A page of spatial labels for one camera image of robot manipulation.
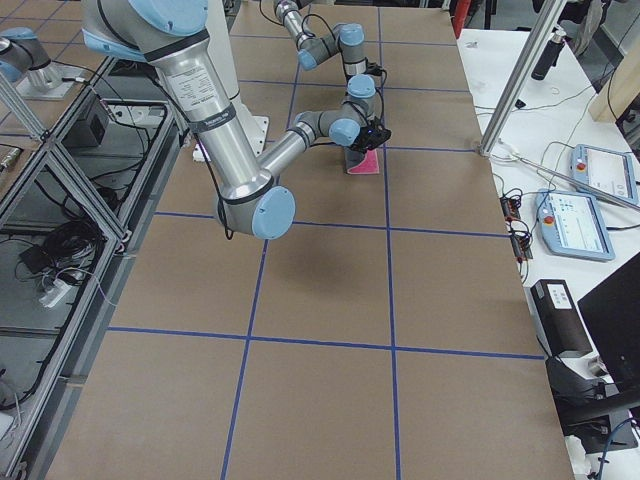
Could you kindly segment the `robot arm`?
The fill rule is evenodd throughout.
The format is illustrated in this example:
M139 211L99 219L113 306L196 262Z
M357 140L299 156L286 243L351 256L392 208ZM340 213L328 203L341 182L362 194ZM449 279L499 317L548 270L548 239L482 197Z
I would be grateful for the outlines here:
M216 188L217 219L228 235L240 232L273 240L290 228L296 203L277 177L321 138L345 151L346 170L375 173L376 150L391 136L377 117L379 65L364 53L358 23L338 23L318 37L300 11L303 1L277 1L274 13L295 41L306 71L339 55L346 92L336 110L299 114L286 133L264 151L252 146L252 122L241 109L233 57L216 52L210 36L228 35L222 8L212 1L85 1L86 46L121 60L145 62L160 78L158 88L185 119Z
M288 31L295 42L301 68L311 71L332 57L340 55L346 80L359 74L382 77L383 67L370 61L365 55L363 27L358 23L338 23L330 27L319 17L328 28L326 35L319 36L308 25L308 19L313 14L301 14L301 10L310 4L311 1L273 2L277 22Z

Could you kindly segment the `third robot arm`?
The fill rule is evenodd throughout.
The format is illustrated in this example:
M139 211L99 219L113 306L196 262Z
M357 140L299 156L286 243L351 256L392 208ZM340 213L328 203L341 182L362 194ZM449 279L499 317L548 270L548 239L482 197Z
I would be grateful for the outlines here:
M1 72L25 99L62 100L73 85L86 84L82 67L59 65L27 27L1 32Z

